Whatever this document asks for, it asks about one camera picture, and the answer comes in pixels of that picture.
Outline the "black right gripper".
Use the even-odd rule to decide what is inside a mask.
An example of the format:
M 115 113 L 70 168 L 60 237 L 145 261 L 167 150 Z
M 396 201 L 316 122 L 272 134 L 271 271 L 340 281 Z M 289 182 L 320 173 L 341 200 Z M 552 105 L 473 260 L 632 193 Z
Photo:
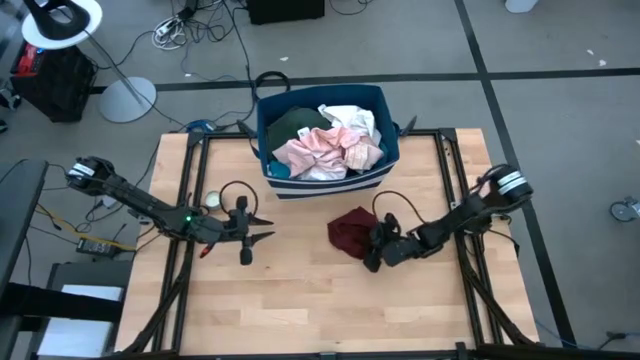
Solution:
M 387 213 L 382 221 L 370 231 L 370 246 L 363 264 L 372 273 L 377 273 L 382 263 L 394 267 L 409 259 L 423 255 L 425 248 L 415 236 L 403 236 L 399 221 Z

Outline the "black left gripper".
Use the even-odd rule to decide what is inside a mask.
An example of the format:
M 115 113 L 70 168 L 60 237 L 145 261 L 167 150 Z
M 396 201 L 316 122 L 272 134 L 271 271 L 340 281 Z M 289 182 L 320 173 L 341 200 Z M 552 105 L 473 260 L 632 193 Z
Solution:
M 272 221 L 261 219 L 255 215 L 251 215 L 246 211 L 248 199 L 246 196 L 239 196 L 236 200 L 236 208 L 228 212 L 229 220 L 222 223 L 214 233 L 217 238 L 213 241 L 207 241 L 207 245 L 202 250 L 202 257 L 207 256 L 214 245 L 218 242 L 234 242 L 240 241 L 242 247 L 240 250 L 240 264 L 250 265 L 253 261 L 252 246 L 267 237 L 274 235 L 274 231 L 253 234 L 248 237 L 249 223 L 255 226 L 270 226 Z

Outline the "maroon garment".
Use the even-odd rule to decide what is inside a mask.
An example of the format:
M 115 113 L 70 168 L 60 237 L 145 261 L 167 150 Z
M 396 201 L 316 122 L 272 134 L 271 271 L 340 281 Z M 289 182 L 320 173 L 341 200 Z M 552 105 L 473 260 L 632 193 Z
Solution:
M 357 207 L 327 224 L 329 242 L 349 256 L 363 260 L 371 249 L 370 232 L 377 224 L 377 218 Z

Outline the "pale pink fleece garment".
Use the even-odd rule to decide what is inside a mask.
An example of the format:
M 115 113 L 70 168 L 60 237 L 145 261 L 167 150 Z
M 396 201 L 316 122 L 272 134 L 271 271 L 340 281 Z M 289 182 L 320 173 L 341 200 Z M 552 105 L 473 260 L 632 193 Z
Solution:
M 308 167 L 304 160 L 304 156 L 306 153 L 307 150 L 301 143 L 301 139 L 292 139 L 274 150 L 272 152 L 272 155 L 277 161 L 286 164 L 291 169 L 290 178 L 298 178 L 298 176 L 303 171 L 309 169 L 312 166 L 318 165 L 321 167 L 326 167 L 326 165 L 324 164 L 315 164 Z

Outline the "white blue striped shirt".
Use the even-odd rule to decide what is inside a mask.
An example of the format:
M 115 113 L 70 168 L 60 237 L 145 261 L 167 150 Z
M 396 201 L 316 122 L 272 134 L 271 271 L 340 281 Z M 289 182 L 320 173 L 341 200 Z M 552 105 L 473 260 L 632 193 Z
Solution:
M 346 174 L 347 168 L 344 166 L 326 168 L 315 165 L 303 171 L 298 176 L 298 179 L 305 181 L 335 181 L 344 179 Z

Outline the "dark green polo shirt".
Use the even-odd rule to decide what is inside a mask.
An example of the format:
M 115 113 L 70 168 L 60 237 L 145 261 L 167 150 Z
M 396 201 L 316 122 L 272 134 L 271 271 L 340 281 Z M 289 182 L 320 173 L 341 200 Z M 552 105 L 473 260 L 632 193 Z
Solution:
M 332 128 L 331 123 L 317 110 L 300 107 L 291 108 L 267 127 L 268 151 L 272 152 L 287 141 L 297 138 L 298 131 L 305 127 L 322 130 Z

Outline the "light pink garment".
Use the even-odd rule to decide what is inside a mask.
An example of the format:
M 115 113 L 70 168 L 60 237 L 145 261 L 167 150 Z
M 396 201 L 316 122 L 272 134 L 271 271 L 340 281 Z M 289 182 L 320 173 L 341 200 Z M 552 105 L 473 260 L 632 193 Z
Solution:
M 356 145 L 360 138 L 360 133 L 346 127 L 314 128 L 301 139 L 307 150 L 305 163 L 308 167 L 315 164 L 345 165 L 346 150 Z

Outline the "white garment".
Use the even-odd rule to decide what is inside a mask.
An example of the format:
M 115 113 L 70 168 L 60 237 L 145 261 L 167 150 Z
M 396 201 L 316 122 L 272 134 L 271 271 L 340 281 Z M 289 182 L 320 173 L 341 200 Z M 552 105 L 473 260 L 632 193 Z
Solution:
M 361 135 L 368 136 L 375 145 L 379 145 L 382 135 L 377 129 L 376 119 L 370 110 L 356 105 L 327 106 L 320 105 L 318 112 L 331 123 L 332 127 L 346 127 Z

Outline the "navy white striped fabric bin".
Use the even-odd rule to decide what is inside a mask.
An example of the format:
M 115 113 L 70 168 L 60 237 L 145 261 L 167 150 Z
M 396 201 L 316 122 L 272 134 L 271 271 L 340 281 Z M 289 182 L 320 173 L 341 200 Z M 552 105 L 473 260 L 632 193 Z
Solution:
M 329 165 L 329 167 L 344 166 L 347 168 L 346 177 L 335 181 L 305 181 L 298 178 L 279 179 L 269 174 L 270 161 L 276 160 L 267 149 L 267 127 L 294 107 L 317 108 L 327 106 L 356 105 L 370 110 L 376 119 L 377 129 L 382 135 L 379 145 L 366 135 L 361 135 L 359 142 L 379 147 L 383 157 L 368 171 L 355 171 L 346 165 Z M 275 191 L 277 197 L 283 199 L 303 199 L 331 194 L 339 194 L 378 186 L 387 173 L 399 161 L 399 128 L 392 120 L 389 107 L 381 87 L 364 84 L 328 85 L 291 90 L 278 95 L 263 98 L 257 102 L 257 125 L 255 136 L 258 144 L 252 149 L 260 161 L 262 174 Z M 307 127 L 298 131 L 302 139 L 312 129 Z

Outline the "white round floor lamp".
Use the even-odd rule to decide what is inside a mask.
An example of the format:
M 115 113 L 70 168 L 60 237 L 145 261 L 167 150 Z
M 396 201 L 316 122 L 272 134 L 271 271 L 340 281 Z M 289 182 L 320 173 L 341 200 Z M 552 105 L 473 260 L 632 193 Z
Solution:
M 103 19 L 103 10 L 96 0 L 22 0 L 29 14 L 22 23 L 24 40 L 44 50 L 62 50 L 89 42 L 107 62 L 117 80 L 109 85 L 99 99 L 99 111 L 113 123 L 129 123 L 146 115 L 154 106 L 155 85 L 144 77 L 128 77 L 119 69 L 112 56 L 95 39 Z

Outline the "black floor box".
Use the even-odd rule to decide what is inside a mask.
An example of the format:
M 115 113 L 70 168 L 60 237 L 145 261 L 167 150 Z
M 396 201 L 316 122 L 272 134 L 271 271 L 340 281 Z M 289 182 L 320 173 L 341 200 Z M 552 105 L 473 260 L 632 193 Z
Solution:
M 325 0 L 246 0 L 250 22 L 264 25 L 318 19 L 325 15 Z

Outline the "grey caster wheel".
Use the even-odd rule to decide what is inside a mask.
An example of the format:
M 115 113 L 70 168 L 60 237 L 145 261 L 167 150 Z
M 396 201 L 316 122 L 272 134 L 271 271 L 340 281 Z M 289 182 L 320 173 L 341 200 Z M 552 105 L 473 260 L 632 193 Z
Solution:
M 640 219 L 640 200 L 628 196 L 622 201 L 613 202 L 609 213 L 615 220 L 623 223 Z

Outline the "black storage crate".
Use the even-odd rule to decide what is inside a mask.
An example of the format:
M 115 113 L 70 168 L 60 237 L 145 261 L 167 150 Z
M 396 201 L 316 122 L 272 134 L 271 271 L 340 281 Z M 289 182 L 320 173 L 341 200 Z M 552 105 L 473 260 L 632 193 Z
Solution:
M 41 65 L 33 76 L 15 74 L 24 41 L 10 70 L 12 88 L 53 123 L 82 119 L 96 77 L 93 63 L 77 46 L 59 50 L 40 48 Z

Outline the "white floor object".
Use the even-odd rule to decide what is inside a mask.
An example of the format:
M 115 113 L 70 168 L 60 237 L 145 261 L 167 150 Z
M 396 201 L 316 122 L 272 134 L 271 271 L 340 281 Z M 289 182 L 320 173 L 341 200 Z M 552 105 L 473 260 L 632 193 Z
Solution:
M 514 14 L 527 13 L 531 11 L 539 0 L 505 0 L 505 8 Z

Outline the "red tool on crate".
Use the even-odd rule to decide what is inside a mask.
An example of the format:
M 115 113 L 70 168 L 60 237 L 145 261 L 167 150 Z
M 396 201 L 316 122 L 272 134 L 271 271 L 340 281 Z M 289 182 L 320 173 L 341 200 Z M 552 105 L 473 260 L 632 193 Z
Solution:
M 15 74 L 19 76 L 33 76 L 38 72 L 40 65 L 40 49 L 31 44 L 26 44 L 16 66 Z

